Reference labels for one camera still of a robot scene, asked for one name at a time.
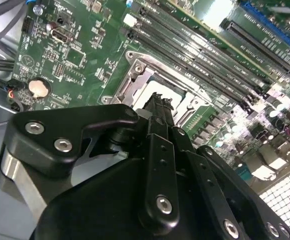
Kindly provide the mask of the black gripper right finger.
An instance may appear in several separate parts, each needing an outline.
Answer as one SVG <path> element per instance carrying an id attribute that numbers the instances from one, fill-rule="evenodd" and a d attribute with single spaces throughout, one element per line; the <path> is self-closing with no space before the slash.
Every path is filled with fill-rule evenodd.
<path id="1" fill-rule="evenodd" d="M 290 240 L 290 228 L 209 146 L 194 149 L 175 126 L 171 99 L 162 101 L 181 166 L 202 198 L 213 240 Z"/>

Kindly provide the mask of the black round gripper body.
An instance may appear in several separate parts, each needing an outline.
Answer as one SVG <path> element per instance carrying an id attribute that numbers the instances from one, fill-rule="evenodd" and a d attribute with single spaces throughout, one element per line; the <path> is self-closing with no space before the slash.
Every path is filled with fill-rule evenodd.
<path id="1" fill-rule="evenodd" d="M 145 185 L 140 160 L 120 162 L 63 192 L 43 211 L 33 240 L 153 240 L 139 221 Z M 166 240 L 216 240 L 198 192 L 177 175 L 180 219 Z"/>

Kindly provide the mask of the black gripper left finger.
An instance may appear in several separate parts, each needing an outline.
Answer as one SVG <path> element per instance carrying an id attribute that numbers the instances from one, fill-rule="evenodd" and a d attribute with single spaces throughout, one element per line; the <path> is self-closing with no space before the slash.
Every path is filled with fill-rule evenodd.
<path id="1" fill-rule="evenodd" d="M 141 225 L 169 234 L 180 221 L 174 145 L 163 99 L 139 112 L 124 104 L 21 112 L 7 125 L 0 168 L 38 213 L 62 193 L 129 160 L 143 164 Z"/>

